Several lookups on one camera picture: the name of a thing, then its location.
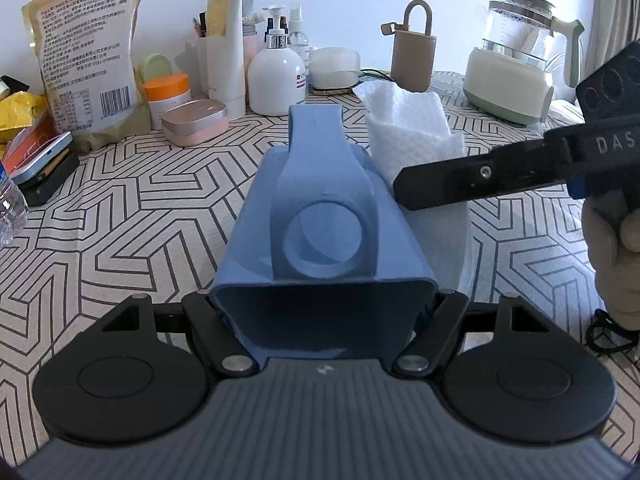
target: barcode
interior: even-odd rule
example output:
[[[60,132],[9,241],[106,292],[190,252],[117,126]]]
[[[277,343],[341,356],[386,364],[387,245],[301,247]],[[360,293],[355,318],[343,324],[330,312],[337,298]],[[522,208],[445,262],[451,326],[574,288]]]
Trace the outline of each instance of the barcode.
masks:
[[[102,116],[111,117],[128,110],[131,106],[129,98],[129,87],[123,86],[100,94],[100,104],[102,104]]]

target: black cord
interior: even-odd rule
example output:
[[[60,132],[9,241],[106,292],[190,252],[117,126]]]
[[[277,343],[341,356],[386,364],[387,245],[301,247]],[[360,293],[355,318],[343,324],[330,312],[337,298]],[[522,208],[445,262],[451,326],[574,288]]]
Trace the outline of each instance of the black cord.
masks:
[[[640,340],[640,331],[639,330],[627,330],[622,328],[618,323],[613,321],[611,316],[605,312],[604,310],[597,308],[593,313],[594,320],[587,327],[587,331],[584,334],[584,338],[587,341],[587,346],[597,352],[598,354],[611,355],[617,352],[626,352],[627,350],[631,350],[638,346],[638,340]],[[612,346],[610,348],[600,346],[596,343],[594,336],[594,332],[597,328],[602,330],[609,330],[624,339],[627,339],[629,343],[625,343],[618,346]]]
[[[385,74],[384,72],[382,72],[382,70],[376,70],[375,68],[363,68],[360,71],[363,72],[363,73],[374,72],[374,73],[376,73],[376,74],[378,74],[380,76],[380,79],[386,79],[387,81],[393,82],[393,79],[391,79],[388,76],[388,74]]]

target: blue handle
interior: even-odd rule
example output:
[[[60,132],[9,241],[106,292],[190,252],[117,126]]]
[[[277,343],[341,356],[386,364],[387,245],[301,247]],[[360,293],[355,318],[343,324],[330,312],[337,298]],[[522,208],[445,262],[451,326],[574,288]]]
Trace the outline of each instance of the blue handle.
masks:
[[[340,230],[339,237],[331,227]],[[308,240],[310,230],[319,232],[315,243]],[[332,258],[351,234],[360,234],[353,254]],[[340,105],[289,108],[289,155],[271,202],[271,262],[276,280],[376,273],[376,201],[371,180],[344,136]]]

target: gray ribbed panel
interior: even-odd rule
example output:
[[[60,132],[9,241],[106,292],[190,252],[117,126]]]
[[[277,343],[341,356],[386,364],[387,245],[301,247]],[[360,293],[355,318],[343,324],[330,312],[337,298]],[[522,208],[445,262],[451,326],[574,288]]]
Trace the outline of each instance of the gray ribbed panel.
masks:
[[[491,441],[452,418],[428,384],[396,380],[377,361],[323,365],[272,360],[220,384],[167,436],[121,449],[53,440],[19,471],[26,480],[620,480],[629,470],[594,438],[541,449]]]

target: glass kettle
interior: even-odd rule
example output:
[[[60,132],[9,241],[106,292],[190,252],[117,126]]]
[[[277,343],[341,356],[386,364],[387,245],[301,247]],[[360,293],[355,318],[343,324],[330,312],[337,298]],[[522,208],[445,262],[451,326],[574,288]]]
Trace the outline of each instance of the glass kettle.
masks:
[[[554,6],[546,0],[491,0],[482,47],[545,70],[558,32],[566,37],[564,82],[575,88],[581,76],[578,38],[584,26],[579,20],[559,20],[553,12]]]

